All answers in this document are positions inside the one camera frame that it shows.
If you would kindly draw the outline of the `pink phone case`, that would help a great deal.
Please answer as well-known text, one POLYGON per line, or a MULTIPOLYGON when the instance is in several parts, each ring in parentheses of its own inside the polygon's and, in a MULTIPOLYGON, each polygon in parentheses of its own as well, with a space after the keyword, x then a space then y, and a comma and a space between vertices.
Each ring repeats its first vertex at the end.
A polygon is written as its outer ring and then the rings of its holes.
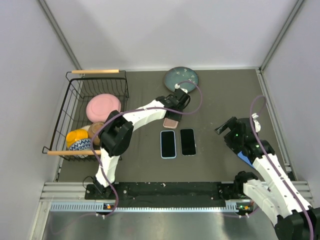
POLYGON ((166 129, 176 129, 178 127, 179 121, 165 118, 163 121, 163 127, 166 129))

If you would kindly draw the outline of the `teal phone dark screen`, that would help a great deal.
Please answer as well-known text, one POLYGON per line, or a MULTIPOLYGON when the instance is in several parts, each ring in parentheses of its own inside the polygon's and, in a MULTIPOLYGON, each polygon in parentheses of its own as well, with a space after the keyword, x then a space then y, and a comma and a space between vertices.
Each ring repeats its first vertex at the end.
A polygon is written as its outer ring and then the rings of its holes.
POLYGON ((196 154, 195 134, 192 128, 180 130, 180 143, 183 156, 194 156, 196 154))

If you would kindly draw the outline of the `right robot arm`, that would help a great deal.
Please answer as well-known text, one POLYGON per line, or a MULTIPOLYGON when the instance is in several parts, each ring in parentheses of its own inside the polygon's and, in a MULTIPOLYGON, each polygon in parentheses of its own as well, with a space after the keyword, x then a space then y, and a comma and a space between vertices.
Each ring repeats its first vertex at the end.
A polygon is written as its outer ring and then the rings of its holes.
POLYGON ((225 130, 229 130, 224 136, 226 145, 236 155, 243 155, 263 178, 239 172, 233 181, 234 194, 255 202, 271 221, 279 240, 318 240, 320 209, 312 207, 299 193, 269 142, 259 139, 258 115, 233 116, 214 131, 220 135, 225 130))

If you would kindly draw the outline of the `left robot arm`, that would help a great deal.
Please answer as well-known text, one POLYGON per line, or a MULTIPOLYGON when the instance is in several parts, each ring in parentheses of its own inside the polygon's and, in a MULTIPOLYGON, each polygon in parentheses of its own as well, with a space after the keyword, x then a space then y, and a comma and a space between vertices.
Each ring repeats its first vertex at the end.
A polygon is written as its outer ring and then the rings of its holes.
POLYGON ((137 109, 119 112, 112 111, 95 133, 100 140, 100 154, 91 146, 93 155, 99 162, 93 185, 98 195, 109 198, 114 191, 115 171, 120 156, 128 149, 133 132, 153 121, 162 120, 170 113, 182 116, 184 108, 191 100, 188 91, 177 88, 173 94, 159 96, 150 103, 137 109))

